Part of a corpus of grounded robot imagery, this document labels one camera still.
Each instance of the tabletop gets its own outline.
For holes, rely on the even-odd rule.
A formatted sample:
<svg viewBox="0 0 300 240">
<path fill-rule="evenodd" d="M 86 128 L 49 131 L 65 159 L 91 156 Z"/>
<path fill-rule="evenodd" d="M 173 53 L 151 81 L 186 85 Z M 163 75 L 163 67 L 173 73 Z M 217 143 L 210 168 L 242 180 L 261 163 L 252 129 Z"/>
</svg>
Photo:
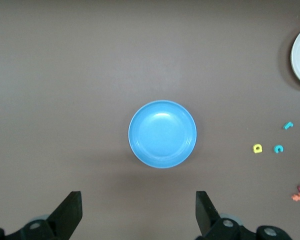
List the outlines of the tabletop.
<svg viewBox="0 0 300 240">
<path fill-rule="evenodd" d="M 0 227 L 81 191 L 72 240 L 194 240 L 206 191 L 248 230 L 300 240 L 299 33 L 300 0 L 0 1 Z M 155 100 L 196 124 L 172 168 L 129 145 L 133 115 Z"/>
</svg>

